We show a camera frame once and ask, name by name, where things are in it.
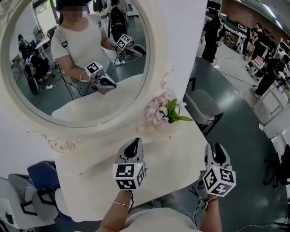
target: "potted plant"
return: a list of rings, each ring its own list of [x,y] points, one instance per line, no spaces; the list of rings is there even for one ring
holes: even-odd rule
[[[158,132],[173,133],[178,129],[179,121],[193,121],[180,115],[180,110],[185,106],[185,102],[179,102],[176,97],[170,97],[167,92],[163,92],[149,102],[147,118],[153,122]]]

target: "flower pot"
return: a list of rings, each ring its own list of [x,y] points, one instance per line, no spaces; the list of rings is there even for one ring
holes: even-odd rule
[[[178,131],[179,127],[180,127],[179,121],[175,121],[174,123],[171,123],[169,127],[166,129],[164,129],[161,125],[154,125],[155,130],[157,130],[159,133],[163,135],[172,135]]]

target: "dark green floor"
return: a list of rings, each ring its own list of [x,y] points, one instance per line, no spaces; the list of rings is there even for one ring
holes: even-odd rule
[[[266,225],[287,215],[285,187],[263,185],[264,158],[275,149],[266,135],[259,130],[259,120],[233,86],[215,68],[203,59],[195,60],[192,77],[196,77],[196,88],[206,90],[224,112],[212,132],[206,136],[211,143],[219,142],[231,157],[237,175],[237,186],[225,197],[220,198],[220,214],[223,232],[235,232],[248,225]],[[192,214],[197,206],[196,197],[188,190],[191,186],[174,193],[178,203]],[[201,216],[197,214],[198,224]],[[57,224],[40,231],[92,232],[99,222],[73,223],[57,220]],[[276,228],[247,227],[242,232],[273,232]]]
[[[145,46],[145,34],[144,34],[144,30],[143,30],[143,27],[141,25],[139,18],[134,17],[134,20],[129,19],[129,22],[130,22],[130,26],[128,28],[128,35],[134,38],[136,43],[141,44],[142,46]],[[49,58],[49,64],[52,65],[53,58],[52,58],[50,50],[47,52],[47,55]],[[132,77],[134,75],[137,75],[137,74],[142,74],[144,72],[145,62],[146,62],[146,57],[143,57],[131,63],[118,66],[116,69],[117,69],[120,81],[127,79],[129,77]],[[42,85],[43,86],[42,90],[45,90],[45,87],[47,85],[55,86],[56,84],[62,81],[58,68],[53,69],[52,73],[55,74],[55,77],[49,77],[46,81],[44,81]],[[62,106],[69,103],[73,99],[77,99],[78,97],[81,97],[78,94],[77,89],[71,88],[68,85],[70,91],[72,92],[72,96],[71,96],[64,82],[60,83],[59,85],[57,85],[51,90],[47,90],[46,92],[40,92],[37,96],[35,96],[30,91],[26,77],[23,73],[19,75],[17,79],[17,85],[20,88],[23,95],[29,100],[31,104],[33,104],[39,110],[41,110],[42,112],[50,116],[55,110],[61,108]],[[87,83],[82,83],[82,82],[75,82],[74,85],[80,90],[82,95],[85,93],[86,88],[88,86]]]

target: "gray chair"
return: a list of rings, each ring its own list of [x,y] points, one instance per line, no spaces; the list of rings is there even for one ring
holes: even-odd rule
[[[58,210],[55,205],[44,204],[39,197],[37,190],[34,188],[29,177],[18,174],[9,174],[8,181],[13,189],[16,191],[23,213],[28,215],[38,216],[42,221],[53,220],[58,216]],[[25,193],[34,191],[32,199],[26,201]],[[48,194],[41,196],[44,200],[50,201],[51,198]],[[35,212],[25,210],[25,207],[32,205]]]
[[[205,135],[208,135],[222,118],[223,113],[215,100],[207,92],[203,89],[195,89],[195,82],[195,77],[190,78],[184,95],[184,102],[187,103],[187,109],[201,131],[210,126],[209,130],[205,133]]]

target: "bracelet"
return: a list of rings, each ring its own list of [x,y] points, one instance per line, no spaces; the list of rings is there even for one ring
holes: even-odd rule
[[[122,203],[119,203],[119,202],[117,202],[117,201],[113,201],[113,203],[115,203],[115,204],[117,204],[117,205],[127,206],[127,207],[130,206],[130,204],[122,204]]]
[[[83,71],[83,72],[81,73],[80,81],[81,81],[81,82],[89,82],[89,80],[83,80],[83,79],[82,79],[82,75],[83,75],[84,73],[86,73],[86,71]]]

